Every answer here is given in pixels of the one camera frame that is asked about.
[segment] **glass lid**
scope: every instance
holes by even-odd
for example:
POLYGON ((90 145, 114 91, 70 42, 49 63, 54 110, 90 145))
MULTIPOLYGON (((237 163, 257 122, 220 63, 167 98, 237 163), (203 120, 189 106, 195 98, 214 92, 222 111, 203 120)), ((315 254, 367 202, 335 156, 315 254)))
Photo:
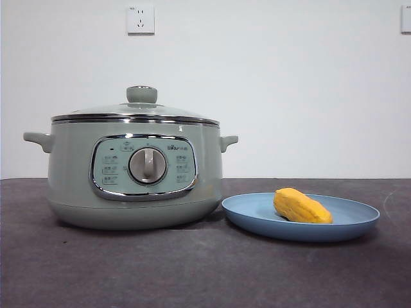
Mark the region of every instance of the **glass lid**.
POLYGON ((218 121, 182 109, 159 105, 157 89, 142 85, 127 88, 128 103, 76 110, 70 114, 56 115, 53 122, 96 122, 98 120, 163 120, 219 125, 218 121))

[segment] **cooker base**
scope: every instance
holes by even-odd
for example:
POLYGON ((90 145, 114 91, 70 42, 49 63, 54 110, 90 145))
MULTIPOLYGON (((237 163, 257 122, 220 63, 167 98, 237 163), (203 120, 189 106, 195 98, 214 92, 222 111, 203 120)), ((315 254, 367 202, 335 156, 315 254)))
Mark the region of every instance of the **cooker base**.
POLYGON ((92 208, 74 207, 49 201, 63 221, 78 227, 100 230, 142 230, 170 227, 203 218, 219 201, 204 200, 162 207, 92 208))

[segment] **slow cooker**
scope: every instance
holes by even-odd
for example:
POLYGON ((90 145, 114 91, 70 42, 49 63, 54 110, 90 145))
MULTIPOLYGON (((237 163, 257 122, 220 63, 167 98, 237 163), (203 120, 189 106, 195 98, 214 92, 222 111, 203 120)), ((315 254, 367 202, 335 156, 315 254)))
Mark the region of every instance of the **slow cooker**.
POLYGON ((127 89, 128 103, 51 118, 51 133, 24 133, 49 153, 47 199, 72 225, 159 228, 198 220, 221 195, 222 158, 237 136, 219 122, 157 104, 157 90, 127 89))

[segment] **lid knob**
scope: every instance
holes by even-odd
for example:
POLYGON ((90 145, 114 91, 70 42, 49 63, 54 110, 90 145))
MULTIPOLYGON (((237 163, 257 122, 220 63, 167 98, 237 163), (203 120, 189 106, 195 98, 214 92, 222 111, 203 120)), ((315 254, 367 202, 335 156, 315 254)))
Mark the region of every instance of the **lid knob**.
POLYGON ((130 103, 153 103, 157 101, 157 89, 146 85, 127 88, 127 100, 130 103))

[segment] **brand logo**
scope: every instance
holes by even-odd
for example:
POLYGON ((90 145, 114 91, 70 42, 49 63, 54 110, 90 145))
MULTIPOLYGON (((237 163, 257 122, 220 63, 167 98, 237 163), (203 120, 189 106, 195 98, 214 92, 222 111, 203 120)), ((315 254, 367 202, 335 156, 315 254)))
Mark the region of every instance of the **brand logo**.
POLYGON ((167 146, 167 150, 183 150, 183 151, 187 151, 188 148, 186 146, 175 146, 174 144, 170 144, 169 146, 167 146))

